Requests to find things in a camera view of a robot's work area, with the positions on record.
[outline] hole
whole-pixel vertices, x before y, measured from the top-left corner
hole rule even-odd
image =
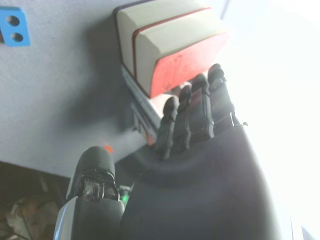
[[[18,43],[22,42],[22,40],[24,39],[24,37],[20,33],[13,33],[10,37]]]
[[[18,26],[20,24],[20,21],[15,16],[7,16],[5,19],[11,26]]]

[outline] blue bracket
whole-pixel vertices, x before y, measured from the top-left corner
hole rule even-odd
[[[0,31],[9,47],[30,45],[26,17],[19,7],[0,6]]]

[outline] table surface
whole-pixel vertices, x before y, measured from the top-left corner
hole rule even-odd
[[[128,2],[1,1],[24,10],[31,42],[0,43],[1,162],[70,176],[91,146],[110,145],[119,161],[145,144],[133,131],[111,16]],[[224,7],[208,3],[218,15]]]

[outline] robotic hand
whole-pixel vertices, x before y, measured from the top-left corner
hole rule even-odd
[[[55,240],[302,240],[274,201],[219,64],[164,106],[126,208],[103,148],[80,158]]]

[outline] red spot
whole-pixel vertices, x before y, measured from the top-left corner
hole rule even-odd
[[[114,152],[113,148],[111,146],[109,146],[109,145],[104,146],[104,149],[107,150],[111,154]]]

